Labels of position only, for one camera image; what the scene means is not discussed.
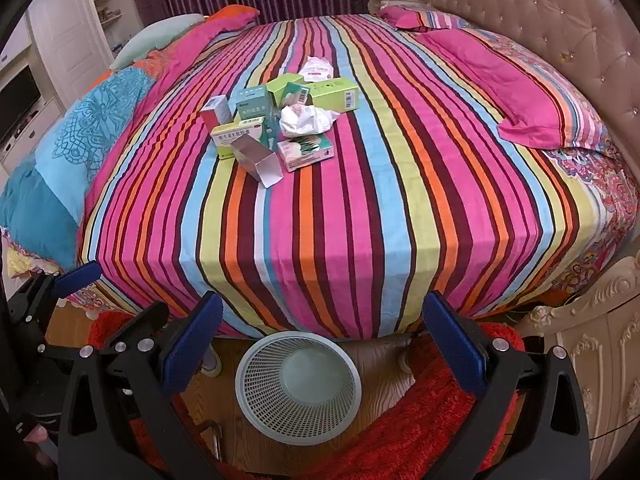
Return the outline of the vitamin capsule box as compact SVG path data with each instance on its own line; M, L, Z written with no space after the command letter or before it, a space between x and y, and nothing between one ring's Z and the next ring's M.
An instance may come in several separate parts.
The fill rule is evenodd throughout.
M263 117L255 117L213 128L210 138L215 145L217 157L221 160L231 158L233 156L231 144L241 136L250 136L261 141L264 134L264 121Z

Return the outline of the white tissue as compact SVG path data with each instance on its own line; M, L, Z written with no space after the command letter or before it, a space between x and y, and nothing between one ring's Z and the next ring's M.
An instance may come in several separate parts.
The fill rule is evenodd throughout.
M294 104L283 107L280 116L280 129L286 138L314 136L331 129L340 113L324 110L314 105Z

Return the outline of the large green DHC box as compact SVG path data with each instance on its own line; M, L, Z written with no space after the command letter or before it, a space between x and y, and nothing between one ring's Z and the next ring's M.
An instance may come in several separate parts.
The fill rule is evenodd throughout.
M346 77L308 84L312 105L322 110L347 113L359 107L359 87Z

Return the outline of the small teal green box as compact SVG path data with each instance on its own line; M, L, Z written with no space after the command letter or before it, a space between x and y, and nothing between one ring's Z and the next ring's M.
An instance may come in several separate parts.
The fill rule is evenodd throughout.
M280 107L305 105L308 100L310 88L306 84L288 82L282 92Z

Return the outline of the pink white plastic packet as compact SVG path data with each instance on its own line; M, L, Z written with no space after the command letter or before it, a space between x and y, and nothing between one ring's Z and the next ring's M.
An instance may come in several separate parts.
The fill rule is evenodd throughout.
M308 56L298 73L305 82L321 82L334 77L334 68L325 58Z

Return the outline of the small pink white box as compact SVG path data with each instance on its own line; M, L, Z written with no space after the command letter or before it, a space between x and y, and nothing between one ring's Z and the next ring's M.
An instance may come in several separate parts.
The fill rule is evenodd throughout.
M200 117L209 131L218 126L230 124L232 115L227 97L211 96L200 109Z

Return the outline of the green forest tissue pack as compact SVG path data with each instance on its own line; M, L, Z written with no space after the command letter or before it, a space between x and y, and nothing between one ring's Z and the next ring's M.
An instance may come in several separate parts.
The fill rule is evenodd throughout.
M334 156L334 146L325 134L310 134L281 141L277 144L287 172L323 162Z

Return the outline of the teal mosquito liquid box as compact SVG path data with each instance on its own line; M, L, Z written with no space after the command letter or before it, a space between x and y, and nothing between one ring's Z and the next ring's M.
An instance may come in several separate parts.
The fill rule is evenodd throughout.
M235 91L232 94L232 103L241 120L262 117L268 136L276 134L276 106L265 84Z

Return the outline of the red fluffy rug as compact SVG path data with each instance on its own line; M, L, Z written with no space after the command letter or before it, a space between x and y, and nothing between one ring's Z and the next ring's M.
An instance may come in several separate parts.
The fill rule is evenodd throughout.
M219 425L229 479L419 479L445 452L470 414L432 338L390 338L349 344L363 380L356 420L341 437L315 446L287 446L262 436L242 415L228 370L193 379L172 404L204 450L206 422Z

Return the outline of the white mesh waste basket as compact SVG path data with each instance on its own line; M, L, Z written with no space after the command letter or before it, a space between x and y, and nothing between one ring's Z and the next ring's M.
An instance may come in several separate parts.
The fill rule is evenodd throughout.
M328 442L354 421L362 387L357 367L337 344L312 333L259 339L242 356L235 396L265 437L287 445Z

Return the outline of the striped colourful bed sheet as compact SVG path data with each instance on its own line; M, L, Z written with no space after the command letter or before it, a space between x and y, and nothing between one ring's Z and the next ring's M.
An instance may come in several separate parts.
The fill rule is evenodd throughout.
M102 275L77 301L183 316L212 291L228 335L369 339L416 326L430 289L467 316L581 290L636 214L612 143L504 140L498 105L419 36L345 15L203 25L167 49L87 196L79 257ZM359 107L329 131L332 158L263 188L217 157L200 109L310 54L359 87Z

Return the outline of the black television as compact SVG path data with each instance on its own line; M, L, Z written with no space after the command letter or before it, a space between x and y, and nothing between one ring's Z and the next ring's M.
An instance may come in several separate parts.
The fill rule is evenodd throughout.
M17 73L0 92L0 134L4 142L20 121L40 99L32 71L29 67Z

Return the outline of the white wardrobe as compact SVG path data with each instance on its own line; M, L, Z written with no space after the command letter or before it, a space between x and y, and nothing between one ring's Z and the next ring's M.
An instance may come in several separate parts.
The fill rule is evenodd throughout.
M1 142L1 177L103 76L143 28L134 0L32 0L1 51L1 89L23 68L40 99Z

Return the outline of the far pink striped pillow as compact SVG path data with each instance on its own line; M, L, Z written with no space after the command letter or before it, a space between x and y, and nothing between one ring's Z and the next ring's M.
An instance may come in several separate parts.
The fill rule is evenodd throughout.
M405 6L384 6L378 16L390 26L408 32L473 28L474 25L456 14L435 9L411 9Z

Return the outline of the beige tufted headboard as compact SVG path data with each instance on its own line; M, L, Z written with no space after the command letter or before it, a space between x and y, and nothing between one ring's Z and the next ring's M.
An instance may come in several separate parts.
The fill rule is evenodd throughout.
M639 29L622 0L431 0L538 54L594 105L639 168Z

